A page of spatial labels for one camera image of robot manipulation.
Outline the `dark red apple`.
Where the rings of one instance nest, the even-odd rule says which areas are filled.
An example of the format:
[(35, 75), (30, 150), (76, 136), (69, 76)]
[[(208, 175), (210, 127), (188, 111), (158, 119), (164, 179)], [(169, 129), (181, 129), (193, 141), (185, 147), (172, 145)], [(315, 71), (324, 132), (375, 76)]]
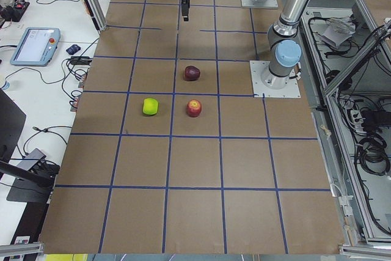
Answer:
[(189, 65), (184, 70), (185, 81), (197, 81), (200, 78), (201, 71), (199, 68)]

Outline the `red yellow apple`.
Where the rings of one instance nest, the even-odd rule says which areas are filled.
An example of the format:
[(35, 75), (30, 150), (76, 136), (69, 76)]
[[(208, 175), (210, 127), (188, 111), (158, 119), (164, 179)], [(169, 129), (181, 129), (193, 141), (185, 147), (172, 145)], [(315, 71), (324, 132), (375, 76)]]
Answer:
[(202, 104), (198, 100), (190, 100), (186, 105), (186, 113), (189, 117), (198, 117), (202, 112)]

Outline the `green apple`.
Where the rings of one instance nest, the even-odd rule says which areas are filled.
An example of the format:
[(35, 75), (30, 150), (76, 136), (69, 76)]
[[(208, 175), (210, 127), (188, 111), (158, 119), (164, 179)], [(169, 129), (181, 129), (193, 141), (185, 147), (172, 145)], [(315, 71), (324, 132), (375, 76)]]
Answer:
[(143, 101), (142, 112), (147, 116), (154, 116), (158, 113), (159, 101), (155, 98), (145, 98)]

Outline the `small dark blue pouch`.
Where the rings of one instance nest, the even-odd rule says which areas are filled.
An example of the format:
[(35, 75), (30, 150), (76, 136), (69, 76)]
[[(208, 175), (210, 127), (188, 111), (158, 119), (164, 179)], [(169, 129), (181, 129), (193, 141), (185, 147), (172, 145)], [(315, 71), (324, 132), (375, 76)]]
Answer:
[(66, 49), (66, 52), (69, 55), (74, 55), (74, 54), (76, 54), (80, 50), (81, 50), (81, 47), (79, 45), (73, 44), (72, 46), (70, 46), (69, 48)]

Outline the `near teach pendant tablet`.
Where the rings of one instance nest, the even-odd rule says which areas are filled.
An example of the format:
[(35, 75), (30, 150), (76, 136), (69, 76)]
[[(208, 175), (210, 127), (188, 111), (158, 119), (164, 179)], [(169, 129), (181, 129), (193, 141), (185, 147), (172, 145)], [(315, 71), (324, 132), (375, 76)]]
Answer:
[(47, 66), (60, 41), (58, 28), (32, 28), (25, 30), (10, 64), (16, 66)]

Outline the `black usb hub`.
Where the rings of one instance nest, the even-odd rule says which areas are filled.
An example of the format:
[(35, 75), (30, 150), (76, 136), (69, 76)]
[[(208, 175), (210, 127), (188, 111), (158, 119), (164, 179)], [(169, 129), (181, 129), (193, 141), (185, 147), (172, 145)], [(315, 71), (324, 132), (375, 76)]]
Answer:
[(46, 158), (46, 155), (38, 148), (35, 148), (31, 153), (26, 155), (24, 159), (20, 161), (18, 167), (25, 171), (31, 170), (40, 160)]

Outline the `black monitor stand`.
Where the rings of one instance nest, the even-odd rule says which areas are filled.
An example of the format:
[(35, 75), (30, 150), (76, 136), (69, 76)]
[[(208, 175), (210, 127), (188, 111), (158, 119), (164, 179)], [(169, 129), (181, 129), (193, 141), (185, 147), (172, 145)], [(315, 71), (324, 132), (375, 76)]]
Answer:
[(25, 121), (25, 113), (4, 91), (1, 91), (1, 174), (15, 178), (7, 200), (45, 204), (52, 192), (59, 166), (48, 163), (46, 158), (40, 160), (29, 171), (18, 167), (24, 158), (18, 160), (18, 164), (10, 163)]

